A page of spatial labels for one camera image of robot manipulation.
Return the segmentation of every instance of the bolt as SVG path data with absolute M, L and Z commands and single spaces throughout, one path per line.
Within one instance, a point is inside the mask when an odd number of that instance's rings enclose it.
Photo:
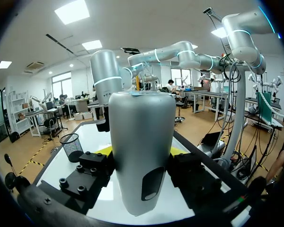
M 90 169 L 90 172 L 93 174 L 93 173 L 95 173 L 97 171 L 97 169 L 96 168 L 91 168 Z
M 60 178 L 59 183 L 60 183 L 60 187 L 62 187 L 62 188 L 68 188 L 68 186 L 69 186 L 68 182 L 65 178 Z
M 45 198 L 45 199 L 44 199 L 44 203 L 45 203 L 46 205 L 52 204 L 51 198 L 49 198 L 49 197 Z
M 86 187 L 81 185 L 77 188 L 80 195 L 83 195 L 86 192 Z
M 83 173 L 84 172 L 84 169 L 83 169 L 83 166 L 82 165 L 77 165 L 77 171 L 79 172 L 79 173 Z

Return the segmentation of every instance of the yellow and black tape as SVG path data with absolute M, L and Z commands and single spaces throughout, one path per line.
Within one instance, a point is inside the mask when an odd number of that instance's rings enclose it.
M 34 163 L 34 164 L 37 164 L 37 165 L 40 165 L 40 166 L 44 166 L 44 164 L 42 163 L 39 163 L 39 162 L 35 162 L 33 161 L 32 159 L 49 143 L 50 141 L 46 142 L 35 154 L 34 156 L 32 156 L 32 158 L 29 160 L 29 162 L 27 162 L 25 164 L 25 166 L 22 168 L 22 170 L 20 171 L 19 175 L 21 175 L 23 173 L 23 171 L 25 170 L 25 168 L 28 166 L 29 163 Z
M 32 158 L 30 159 L 30 161 L 49 143 L 50 141 L 46 142 L 46 144 L 44 144 L 35 154 L 34 156 L 32 156 Z
M 20 171 L 20 173 L 18 175 L 21 175 L 21 173 L 25 170 L 25 168 L 28 166 L 29 163 L 30 163 L 30 161 L 25 164 L 25 166 L 22 168 L 22 170 Z
M 34 164 L 37 164 L 37 165 L 40 165 L 40 166 L 44 166 L 44 164 L 42 164 L 42 163 L 40 163 L 40 162 L 35 162 L 35 161 L 32 161 L 32 160 L 30 160 L 29 162 L 34 163 Z

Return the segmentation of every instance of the office chair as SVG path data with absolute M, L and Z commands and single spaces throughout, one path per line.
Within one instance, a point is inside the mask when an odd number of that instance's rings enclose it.
M 166 93 L 168 93 L 168 92 L 169 92 L 169 90 L 168 90 L 168 88 L 167 88 L 167 87 L 163 87 L 162 89 L 160 89 L 160 92 L 166 92 Z
M 43 131 L 43 134 L 44 135 L 50 135 L 51 139 L 52 138 L 52 133 L 54 131 L 56 131 L 56 128 L 55 128 L 55 124 L 57 122 L 57 118 L 56 117 L 51 117 L 47 120 L 44 121 L 43 125 L 46 127 L 46 129 Z
M 185 120 L 185 117 L 181 117 L 181 108 L 187 106 L 187 97 L 185 97 L 184 102 L 176 102 L 176 106 L 179 107 L 179 114 L 178 117 L 175 117 L 175 123 L 180 123 Z

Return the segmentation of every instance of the wooden floor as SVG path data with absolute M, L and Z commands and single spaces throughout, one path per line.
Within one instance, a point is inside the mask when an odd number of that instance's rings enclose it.
M 194 145 L 198 145 L 200 140 L 205 136 L 206 133 L 214 124 L 214 113 L 205 111 L 200 113 L 192 113 L 192 109 L 182 109 L 181 116 L 185 117 L 186 120 L 180 124 L 177 124 L 175 130 L 183 135 L 187 140 L 189 140 Z M 59 135 L 71 133 L 81 122 L 90 121 L 65 121 L 62 120 L 63 126 L 67 127 L 68 130 L 63 130 Z M 220 131 L 220 126 L 218 123 L 214 125 L 211 132 Z M 245 153 L 247 156 L 250 155 L 256 140 L 256 136 L 253 138 L 256 127 L 248 125 L 244 129 L 243 140 L 241 145 L 241 152 Z M 224 136 L 228 135 L 228 129 L 224 131 Z M 271 154 L 265 160 L 263 166 L 267 169 L 271 167 L 275 159 L 277 158 L 279 151 L 282 147 L 284 141 L 284 129 L 282 131 L 277 131 L 278 140 L 272 150 Z M 270 134 L 265 129 L 260 130 L 260 134 L 257 140 L 257 160 L 261 158 L 261 151 L 264 152 L 266 145 L 268 143 Z M 4 161 L 4 154 L 7 153 L 10 156 L 12 164 L 19 174 L 26 177 L 31 183 L 34 181 L 40 170 L 43 168 L 42 165 L 30 162 L 30 160 L 35 161 L 40 164 L 45 164 L 51 156 L 51 150 L 60 146 L 59 138 L 55 138 L 53 141 L 47 141 L 48 136 L 43 137 L 32 137 L 31 133 L 28 131 L 19 140 L 11 143 L 9 138 L 6 138 L 0 143 L 0 173 L 2 179 L 8 172 L 11 172 L 10 166 Z M 266 176 L 267 171 L 263 168 L 257 170 L 256 175 Z

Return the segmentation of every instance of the white table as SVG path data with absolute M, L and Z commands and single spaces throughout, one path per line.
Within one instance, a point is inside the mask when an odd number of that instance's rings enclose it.
M 100 149 L 111 146 L 109 132 L 98 132 L 95 124 L 84 124 L 80 126 L 75 133 L 79 135 L 79 140 L 84 152 L 96 152 Z M 189 152 L 177 139 L 173 138 L 172 146 Z M 40 185 L 44 180 L 56 189 L 59 187 L 59 179 L 69 176 L 76 168 L 78 163 L 71 163 L 61 148 L 56 156 L 47 164 L 40 177 L 35 183 Z M 218 178 L 210 169 L 205 166 L 213 177 Z M 230 187 L 222 182 L 222 192 L 226 193 Z M 248 209 L 242 211 L 231 223 L 233 226 L 242 226 L 249 218 Z M 90 209 L 88 217 L 102 221 L 127 224 L 127 225 L 155 225 L 168 223 L 195 215 L 193 210 L 189 209 L 180 190 L 173 186 L 169 174 L 166 172 L 163 186 L 159 195 L 156 207 L 143 215 L 133 216 L 125 208 L 120 194 L 118 180 L 115 171 L 111 175 L 107 187 L 103 187 L 95 206 Z
M 98 120 L 97 115 L 96 115 L 96 108 L 100 108 L 100 104 L 97 101 L 96 103 L 89 103 L 89 105 L 87 106 L 88 108 L 91 109 L 92 113 L 93 113 L 93 117 L 94 117 L 94 121 Z
M 41 137 L 41 133 L 40 133 L 40 130 L 39 130 L 39 127 L 38 127 L 38 122 L 36 121 L 36 116 L 41 114 L 42 112 L 44 112 L 44 110 L 39 110 L 39 111 L 36 111 L 34 114 L 31 114 L 31 115 L 28 115 L 28 116 L 25 116 L 25 118 L 28 118 L 30 120 L 30 122 L 28 123 L 29 125 L 29 130 L 30 130 L 30 133 L 32 134 L 32 136 L 39 136 Z M 36 133 L 33 133 L 33 130 L 32 130 L 32 124 L 35 125 L 36 129 L 37 129 L 37 134 Z
M 194 114 L 198 113 L 198 112 L 203 112 L 206 109 L 210 109 L 215 111 L 215 116 L 214 116 L 214 121 L 220 120 L 222 118 L 224 118 L 224 116 L 227 114 L 228 111 L 228 94 L 227 93 L 216 93 L 216 92 L 208 92 L 208 91 L 194 91 L 192 92 L 192 94 L 194 95 Z M 203 109 L 202 110 L 196 110 L 195 106 L 196 106 L 196 96 L 203 96 Z M 216 108 L 211 108 L 209 106 L 205 106 L 205 96 L 209 96 L 209 97 L 215 97 L 217 98 L 217 104 L 216 104 Z M 225 98 L 225 102 L 224 102 L 224 111 L 219 111 L 219 101 L 220 98 Z M 218 113 L 223 113 L 222 117 L 218 118 Z

